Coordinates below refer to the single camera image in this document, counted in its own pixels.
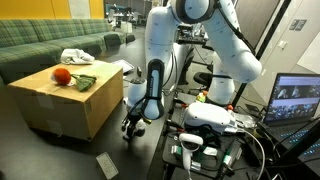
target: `power strip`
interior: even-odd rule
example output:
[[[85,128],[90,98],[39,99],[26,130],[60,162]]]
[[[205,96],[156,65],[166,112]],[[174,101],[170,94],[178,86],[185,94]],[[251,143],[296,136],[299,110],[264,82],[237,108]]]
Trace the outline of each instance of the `power strip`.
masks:
[[[104,175],[108,180],[114,178],[117,174],[119,174],[119,171],[117,167],[113,164],[110,156],[108,153],[104,152],[96,157]]]

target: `black table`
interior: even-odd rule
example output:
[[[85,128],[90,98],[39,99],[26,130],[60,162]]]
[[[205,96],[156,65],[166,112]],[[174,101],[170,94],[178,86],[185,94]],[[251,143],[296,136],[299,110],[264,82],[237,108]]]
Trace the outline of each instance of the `black table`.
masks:
[[[125,59],[145,70],[143,42],[143,39],[137,39],[124,44],[117,50],[105,52],[100,60],[112,62]],[[118,168],[119,179],[146,179],[165,117],[147,126],[144,136],[127,142],[122,139],[121,131],[126,107],[119,103],[93,140],[86,142],[31,130],[6,88],[0,89],[0,99],[0,179],[2,173],[8,180],[105,179],[96,161],[96,156],[103,152],[109,154]],[[172,94],[165,96],[164,100],[167,112],[166,104],[171,102]]]
[[[200,150],[194,152],[192,159],[201,164],[201,169],[200,170],[193,170],[192,169],[191,171],[195,174],[198,174],[198,175],[201,175],[204,177],[208,177],[208,178],[212,178],[212,179],[215,178],[217,176],[218,169],[222,163],[223,154],[226,150],[225,147],[227,147],[230,144],[230,142],[232,141],[232,139],[234,139],[234,138],[236,138],[236,137],[222,137],[221,138],[221,140],[223,142],[223,150],[218,149],[218,155],[216,157],[205,155]],[[171,148],[173,145],[181,147],[181,143],[179,140],[175,140],[174,138],[167,136],[165,146],[163,149],[163,156],[162,156],[163,161],[166,164],[168,164],[168,166],[166,168],[165,175],[164,175],[165,180],[171,179],[176,167],[184,169],[182,158],[181,159],[177,158],[171,153]],[[244,157],[241,157],[235,163],[235,166],[234,166],[235,169],[240,168],[240,167],[248,167],[248,164],[246,163],[246,160],[244,159]],[[243,176],[243,174],[239,174],[237,172],[237,175],[235,175],[235,177],[232,177],[232,178],[243,179],[244,177],[245,176]]]

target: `monitor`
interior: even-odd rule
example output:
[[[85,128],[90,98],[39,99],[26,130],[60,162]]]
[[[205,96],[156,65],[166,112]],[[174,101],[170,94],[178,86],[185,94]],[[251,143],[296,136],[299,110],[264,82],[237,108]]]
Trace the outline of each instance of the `monitor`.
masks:
[[[319,74],[278,73],[264,122],[309,120],[315,115],[319,100]]]

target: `white cloth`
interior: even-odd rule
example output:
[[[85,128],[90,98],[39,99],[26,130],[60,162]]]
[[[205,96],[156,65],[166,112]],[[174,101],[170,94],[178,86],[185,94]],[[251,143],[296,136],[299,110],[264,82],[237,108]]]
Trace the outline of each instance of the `white cloth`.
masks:
[[[65,49],[60,61],[63,64],[92,64],[94,57],[80,49]]]

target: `white cable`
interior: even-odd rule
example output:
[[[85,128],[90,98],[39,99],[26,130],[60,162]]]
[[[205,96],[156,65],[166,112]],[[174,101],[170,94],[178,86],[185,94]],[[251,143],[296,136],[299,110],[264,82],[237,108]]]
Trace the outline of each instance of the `white cable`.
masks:
[[[260,148],[261,148],[261,153],[262,153],[262,165],[261,165],[261,171],[260,171],[259,176],[258,176],[258,178],[257,178],[257,180],[259,180],[259,179],[261,178],[261,176],[262,176],[263,171],[264,171],[264,165],[265,165],[265,161],[266,161],[264,149],[263,149],[261,143],[259,142],[259,140],[258,140],[256,137],[254,137],[251,133],[249,133],[248,131],[246,131],[246,130],[244,130],[244,129],[239,129],[239,130],[240,130],[239,132],[243,131],[243,132],[245,132],[246,134],[250,135],[250,136],[259,144],[259,146],[260,146]]]
[[[188,179],[188,180],[192,180],[192,179],[191,179],[191,173],[190,173],[190,170],[188,171],[188,174],[189,174],[189,179]]]

